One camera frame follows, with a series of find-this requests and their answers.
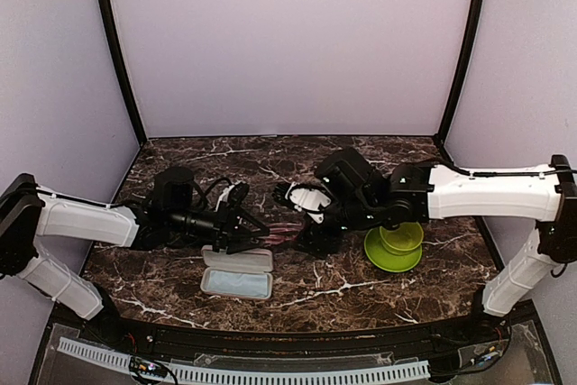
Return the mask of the pink translucent sunglasses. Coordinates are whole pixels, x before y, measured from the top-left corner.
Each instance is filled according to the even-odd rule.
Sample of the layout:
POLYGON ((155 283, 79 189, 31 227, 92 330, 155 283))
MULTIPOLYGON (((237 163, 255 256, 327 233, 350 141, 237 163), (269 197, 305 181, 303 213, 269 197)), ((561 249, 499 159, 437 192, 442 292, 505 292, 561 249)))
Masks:
POLYGON ((261 246, 271 247, 293 243, 304 228, 303 223, 274 223, 269 225, 269 234, 261 237, 261 246))

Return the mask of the pink glasses case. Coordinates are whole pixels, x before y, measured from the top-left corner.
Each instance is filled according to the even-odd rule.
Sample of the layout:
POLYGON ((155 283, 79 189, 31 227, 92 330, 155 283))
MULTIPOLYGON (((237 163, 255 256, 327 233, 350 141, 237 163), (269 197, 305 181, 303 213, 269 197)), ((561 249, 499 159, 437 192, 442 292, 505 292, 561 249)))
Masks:
MULTIPOLYGON (((224 270, 230 272, 251 273, 251 274, 268 274, 270 282, 270 296, 271 296, 273 285, 272 272, 274 270, 274 263, 273 263, 273 255, 270 250, 253 249, 246 252, 239 252, 236 254, 228 255, 225 250, 222 250, 220 252, 214 252, 210 245, 206 245, 201 249, 201 254, 204 263, 206 265, 206 268, 204 270, 202 280, 200 282, 200 289, 204 277, 210 270, 224 270)), ((213 294, 209 292, 205 293, 223 297, 231 297, 220 294, 213 294)), ((269 299, 270 296, 268 298, 248 298, 248 299, 265 300, 269 299)))

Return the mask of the light blue cloth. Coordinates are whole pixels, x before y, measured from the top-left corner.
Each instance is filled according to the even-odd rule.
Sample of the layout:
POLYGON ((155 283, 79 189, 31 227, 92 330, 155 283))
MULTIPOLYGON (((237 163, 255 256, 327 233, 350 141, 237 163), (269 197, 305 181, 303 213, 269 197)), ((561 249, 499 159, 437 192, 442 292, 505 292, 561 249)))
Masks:
POLYGON ((201 289, 237 298, 268 298, 269 275, 210 270, 203 279, 201 289))

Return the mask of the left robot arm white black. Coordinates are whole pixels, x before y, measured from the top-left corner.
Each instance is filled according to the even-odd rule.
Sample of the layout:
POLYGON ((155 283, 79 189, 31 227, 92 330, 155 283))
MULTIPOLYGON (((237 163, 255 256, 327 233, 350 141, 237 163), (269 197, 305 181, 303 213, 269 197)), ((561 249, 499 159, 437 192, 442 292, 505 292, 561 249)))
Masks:
POLYGON ((223 178, 226 188, 214 208, 192 170, 170 167, 157 174, 142 201, 105 204, 41 187, 20 174, 1 196, 1 274, 27 281, 78 317, 108 345, 127 337, 126 323, 103 290, 48 253, 38 238, 78 238, 136 251, 151 251, 178 234, 214 252, 243 252, 258 246, 269 227, 243 208, 248 184, 223 178))

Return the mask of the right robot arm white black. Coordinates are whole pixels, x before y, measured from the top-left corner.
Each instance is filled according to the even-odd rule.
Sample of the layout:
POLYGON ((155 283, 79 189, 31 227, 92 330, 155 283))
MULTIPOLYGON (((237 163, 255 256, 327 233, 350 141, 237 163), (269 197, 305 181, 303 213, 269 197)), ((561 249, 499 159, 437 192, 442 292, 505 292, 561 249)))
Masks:
POLYGON ((482 291, 481 306, 460 325, 470 344, 481 342, 546 274, 576 260, 575 171, 563 155, 520 169, 461 169, 446 161, 398 165, 383 175, 354 148, 316 168, 318 187, 293 183, 282 198, 310 219, 308 245, 347 230, 425 223, 460 216, 532 219, 534 229, 516 256, 482 291))

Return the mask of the green plate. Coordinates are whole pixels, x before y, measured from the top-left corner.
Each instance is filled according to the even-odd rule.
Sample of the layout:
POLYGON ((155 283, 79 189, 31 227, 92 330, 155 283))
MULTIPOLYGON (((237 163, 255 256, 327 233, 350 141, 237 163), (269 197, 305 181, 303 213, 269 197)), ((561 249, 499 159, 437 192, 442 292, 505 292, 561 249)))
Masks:
POLYGON ((372 228, 364 238, 364 251, 371 263, 381 270, 393 273, 412 270, 420 263, 422 246, 408 255, 393 255, 384 249, 379 229, 380 227, 372 228))

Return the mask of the green bowl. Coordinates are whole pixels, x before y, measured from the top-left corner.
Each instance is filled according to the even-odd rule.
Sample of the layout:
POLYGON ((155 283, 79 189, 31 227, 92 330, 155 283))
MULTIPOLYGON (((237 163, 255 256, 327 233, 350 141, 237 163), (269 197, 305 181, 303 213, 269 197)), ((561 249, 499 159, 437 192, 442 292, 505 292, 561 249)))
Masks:
POLYGON ((420 223, 402 223, 394 230, 379 229, 384 249, 397 256, 408 255, 422 246, 424 231, 420 223))

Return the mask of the black front rail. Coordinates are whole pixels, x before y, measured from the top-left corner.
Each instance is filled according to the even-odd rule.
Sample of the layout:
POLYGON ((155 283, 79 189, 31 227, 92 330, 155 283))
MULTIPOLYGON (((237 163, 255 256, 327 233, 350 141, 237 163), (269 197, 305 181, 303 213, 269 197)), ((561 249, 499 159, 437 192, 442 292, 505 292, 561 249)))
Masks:
POLYGON ((193 359, 207 353, 238 357, 331 357, 393 353, 396 357, 445 356, 474 344, 503 342, 509 335, 499 319, 468 316, 421 325, 329 333, 226 332, 111 319, 102 326, 82 321, 80 334, 111 348, 160 358, 193 359))

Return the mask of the left black frame post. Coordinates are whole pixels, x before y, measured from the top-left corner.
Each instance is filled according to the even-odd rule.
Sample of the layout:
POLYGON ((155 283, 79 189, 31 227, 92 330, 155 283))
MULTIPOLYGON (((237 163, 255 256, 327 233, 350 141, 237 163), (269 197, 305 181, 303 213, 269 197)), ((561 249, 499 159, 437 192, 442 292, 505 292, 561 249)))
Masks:
POLYGON ((123 49, 121 47, 121 41, 114 18, 112 0, 97 0, 97 2, 105 31, 108 50, 113 62, 116 81, 124 102, 124 108, 128 114, 133 134, 139 145, 143 146, 148 141, 148 137, 137 107, 128 69, 124 61, 123 49))

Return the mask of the black frame post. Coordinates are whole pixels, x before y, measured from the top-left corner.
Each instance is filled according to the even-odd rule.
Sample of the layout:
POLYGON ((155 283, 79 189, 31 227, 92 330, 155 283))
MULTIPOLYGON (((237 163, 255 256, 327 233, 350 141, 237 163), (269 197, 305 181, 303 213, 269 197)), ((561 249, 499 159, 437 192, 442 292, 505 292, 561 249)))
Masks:
POLYGON ((124 108, 128 114, 133 134, 139 145, 143 146, 148 141, 148 137, 137 107, 128 69, 124 61, 123 49, 121 47, 121 41, 114 18, 112 0, 97 0, 97 2, 105 31, 108 50, 113 62, 116 81, 124 102, 124 108))
POLYGON ((463 39, 453 74, 444 112, 438 130, 434 136, 435 143, 443 147, 453 125, 457 107, 463 91, 464 82, 472 58, 472 52, 481 19, 483 0, 471 0, 467 20, 463 31, 463 39))

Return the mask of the right black frame post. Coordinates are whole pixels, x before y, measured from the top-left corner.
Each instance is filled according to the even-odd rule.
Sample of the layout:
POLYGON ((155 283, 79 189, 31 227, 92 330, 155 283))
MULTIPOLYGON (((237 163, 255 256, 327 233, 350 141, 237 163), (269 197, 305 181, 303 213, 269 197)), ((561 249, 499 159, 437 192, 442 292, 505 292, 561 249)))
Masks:
POLYGON ((464 82, 472 58, 472 52, 481 19, 483 0, 471 0, 467 20, 463 31, 463 39, 453 74, 444 112, 438 130, 434 136, 435 143, 443 147, 453 125, 457 107, 463 91, 464 82))

